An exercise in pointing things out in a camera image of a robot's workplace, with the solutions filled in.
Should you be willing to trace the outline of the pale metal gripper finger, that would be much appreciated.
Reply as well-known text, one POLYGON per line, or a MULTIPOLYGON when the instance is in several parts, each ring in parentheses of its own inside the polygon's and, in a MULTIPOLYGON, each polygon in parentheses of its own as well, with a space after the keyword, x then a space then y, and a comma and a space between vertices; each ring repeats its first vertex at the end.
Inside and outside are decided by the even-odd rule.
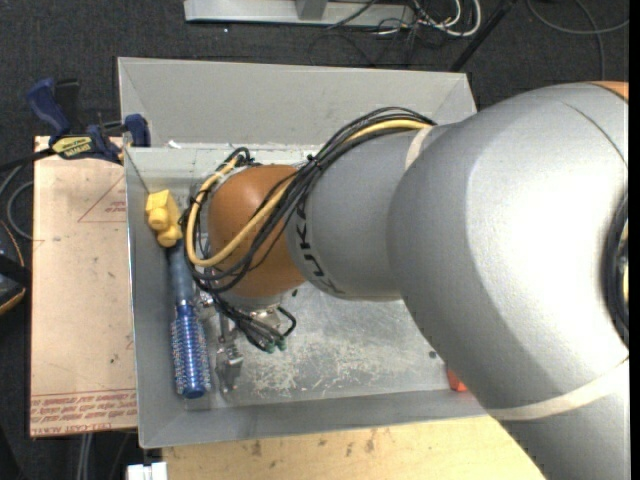
POLYGON ((229 349, 229 388, 237 388, 237 379, 241 375, 242 366, 244 363, 243 354, 236 348, 231 347, 229 349))
POLYGON ((228 356, 224 350, 216 353, 215 373, 219 383, 219 391, 226 394, 230 390, 228 356))

